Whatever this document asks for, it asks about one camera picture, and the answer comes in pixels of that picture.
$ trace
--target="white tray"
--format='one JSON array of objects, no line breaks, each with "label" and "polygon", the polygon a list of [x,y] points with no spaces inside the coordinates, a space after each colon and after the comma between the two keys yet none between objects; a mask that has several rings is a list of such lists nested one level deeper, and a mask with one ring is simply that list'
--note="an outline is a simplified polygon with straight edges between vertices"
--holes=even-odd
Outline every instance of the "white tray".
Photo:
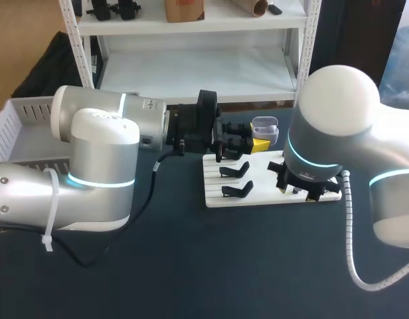
[{"label": "white tray", "polygon": [[[282,163],[282,151],[260,152],[253,155],[243,155],[238,161],[228,159],[220,163],[215,161],[215,155],[209,154],[203,156],[203,176],[204,176],[204,194],[207,207],[232,207],[232,206],[250,206],[250,205],[271,205],[286,203],[309,203],[306,202],[306,191],[300,191],[293,194],[293,187],[288,186],[285,193],[282,193],[277,187],[277,173],[267,170],[270,161]],[[245,161],[249,161],[250,168],[246,174],[240,178],[221,177],[220,167],[229,167],[240,169]],[[223,197],[221,187],[231,186],[243,188],[248,181],[252,180],[254,187],[246,198]],[[327,192],[321,196],[319,201],[338,201],[342,197],[339,192]]]},{"label": "white tray", "polygon": [[0,162],[10,161],[43,169],[67,160],[68,143],[53,138],[50,128],[52,97],[13,98],[0,112]]}]

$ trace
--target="floor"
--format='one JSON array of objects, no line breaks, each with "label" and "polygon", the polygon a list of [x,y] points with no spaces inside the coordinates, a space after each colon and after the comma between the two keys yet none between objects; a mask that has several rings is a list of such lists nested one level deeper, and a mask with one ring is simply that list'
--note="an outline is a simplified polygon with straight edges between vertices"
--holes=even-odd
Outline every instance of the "floor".
[{"label": "floor", "polygon": [[58,0],[0,0],[0,109],[64,30]]}]

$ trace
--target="white board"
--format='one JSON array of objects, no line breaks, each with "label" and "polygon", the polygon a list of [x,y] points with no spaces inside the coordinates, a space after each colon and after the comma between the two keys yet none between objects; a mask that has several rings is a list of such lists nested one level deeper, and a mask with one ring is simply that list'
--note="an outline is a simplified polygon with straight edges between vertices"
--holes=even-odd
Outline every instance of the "white board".
[{"label": "white board", "polygon": [[[250,168],[246,174],[240,178],[221,177],[220,167],[229,167],[240,169],[245,161],[248,161]],[[224,159],[220,163],[215,161],[215,155],[209,154],[203,156],[203,176],[204,176],[204,194],[207,207],[232,207],[232,206],[251,206],[251,205],[272,205],[286,203],[307,203],[313,205],[313,202],[306,202],[306,191],[300,191],[293,194],[293,187],[288,186],[285,193],[282,193],[277,187],[277,173],[267,170],[270,161],[282,163],[284,161],[282,151],[260,152],[253,155],[243,155],[238,161]],[[254,187],[246,198],[223,197],[221,187],[231,186],[242,189],[248,181],[252,180]],[[327,192],[320,197],[319,201],[338,201],[342,197],[339,194]]]}]

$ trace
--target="black bag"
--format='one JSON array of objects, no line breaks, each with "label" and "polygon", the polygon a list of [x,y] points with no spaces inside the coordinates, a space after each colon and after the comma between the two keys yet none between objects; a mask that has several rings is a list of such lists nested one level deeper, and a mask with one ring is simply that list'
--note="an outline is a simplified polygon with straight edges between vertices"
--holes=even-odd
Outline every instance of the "black bag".
[{"label": "black bag", "polygon": [[[91,38],[92,80],[96,85],[103,60],[96,37]],[[26,79],[11,95],[12,98],[53,96],[62,85],[82,86],[72,47],[66,33],[58,32],[44,55]]]}]

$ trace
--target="cardboard box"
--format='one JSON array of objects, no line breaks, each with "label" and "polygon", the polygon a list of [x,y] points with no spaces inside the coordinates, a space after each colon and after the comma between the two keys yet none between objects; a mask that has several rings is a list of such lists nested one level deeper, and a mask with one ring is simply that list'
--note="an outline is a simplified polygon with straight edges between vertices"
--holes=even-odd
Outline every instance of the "cardboard box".
[{"label": "cardboard box", "polygon": [[189,22],[205,18],[204,0],[165,0],[167,22]]}]

